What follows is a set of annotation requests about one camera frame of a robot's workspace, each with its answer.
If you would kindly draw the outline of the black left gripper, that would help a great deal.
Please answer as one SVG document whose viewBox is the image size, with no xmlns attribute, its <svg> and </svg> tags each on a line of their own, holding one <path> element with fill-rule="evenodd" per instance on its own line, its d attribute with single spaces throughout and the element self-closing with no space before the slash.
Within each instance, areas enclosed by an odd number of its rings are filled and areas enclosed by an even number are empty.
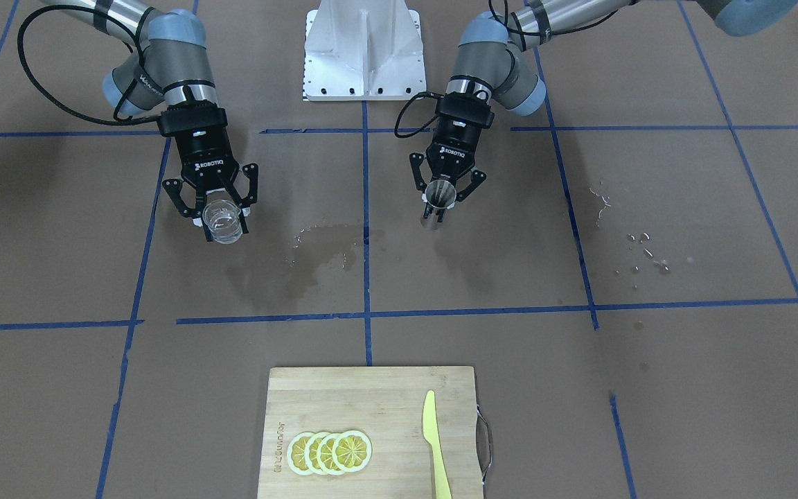
<svg viewBox="0 0 798 499">
<path fill-rule="evenodd" d="M 488 103 L 471 94 L 446 94 L 438 98 L 435 116 L 427 155 L 409 155 L 413 180 L 423 202 L 429 201 L 427 187 L 437 179 L 449 180 L 455 186 L 454 202 L 462 202 L 487 179 L 484 171 L 473 168 L 479 136 L 491 127 L 494 113 Z M 467 176 L 468 185 L 460 189 L 457 181 Z"/>
</svg>

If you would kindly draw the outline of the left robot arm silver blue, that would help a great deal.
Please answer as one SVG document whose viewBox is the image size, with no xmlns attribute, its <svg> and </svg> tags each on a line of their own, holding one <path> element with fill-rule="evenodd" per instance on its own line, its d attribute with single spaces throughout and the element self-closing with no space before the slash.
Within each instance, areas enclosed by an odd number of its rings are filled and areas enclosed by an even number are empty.
<svg viewBox="0 0 798 499">
<path fill-rule="evenodd" d="M 487 10 L 463 32 L 448 94 L 541 114 L 522 152 L 435 144 L 434 176 L 459 199 L 489 170 L 509 203 L 561 169 L 560 198 L 623 211 L 705 203 L 757 183 L 770 206 L 798 206 L 798 1 L 532 1 L 509 22 Z"/>
</svg>

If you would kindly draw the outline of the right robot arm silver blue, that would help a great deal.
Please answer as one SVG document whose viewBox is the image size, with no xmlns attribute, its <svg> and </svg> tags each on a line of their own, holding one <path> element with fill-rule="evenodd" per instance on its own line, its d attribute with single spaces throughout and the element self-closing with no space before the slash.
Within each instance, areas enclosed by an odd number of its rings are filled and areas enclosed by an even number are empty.
<svg viewBox="0 0 798 499">
<path fill-rule="evenodd" d="M 26 31 L 42 15 L 58 10 L 130 50 L 130 56 L 102 81 L 102 92 L 113 110 L 110 119 L 95 119 L 67 107 L 30 70 Z M 232 152 L 206 31 L 195 13 L 164 12 L 142 1 L 45 1 L 19 27 L 18 56 L 32 85 L 67 114 L 112 127 L 154 123 L 161 136 L 173 139 L 181 173 L 161 185 L 180 216 L 202 228 L 206 240 L 231 244 L 247 233 L 247 217 L 258 199 L 259 167 L 253 162 L 240 164 Z"/>
</svg>

